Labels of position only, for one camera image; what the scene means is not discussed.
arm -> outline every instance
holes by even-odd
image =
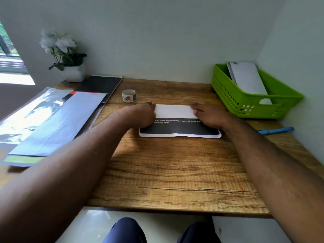
[[[3,242],[55,242],[91,195],[120,139],[154,122],[155,104],[115,111],[0,190]]]
[[[223,129],[262,200],[293,242],[324,239],[324,180],[240,118],[217,106],[193,103],[207,126]]]

basket handle hole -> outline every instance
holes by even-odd
[[[272,105],[272,102],[269,98],[264,98],[259,103],[262,105]]]

wooden desk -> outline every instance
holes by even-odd
[[[61,83],[57,88],[76,86]],[[137,103],[188,105],[196,101],[225,109],[208,84],[123,79],[96,123],[128,105],[122,102],[124,89],[136,90]],[[273,120],[248,122],[257,130],[281,127]],[[324,177],[324,167],[291,133],[267,138]],[[14,176],[1,168],[0,186]],[[226,135],[220,139],[140,138],[137,130],[128,131],[122,138],[86,205],[123,210],[269,215]]]

blue marker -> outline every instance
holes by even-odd
[[[294,127],[285,127],[281,129],[275,129],[275,130],[259,130],[258,132],[261,135],[269,135],[269,134],[274,134],[274,133],[282,133],[282,132],[288,132],[288,131],[293,131]]]

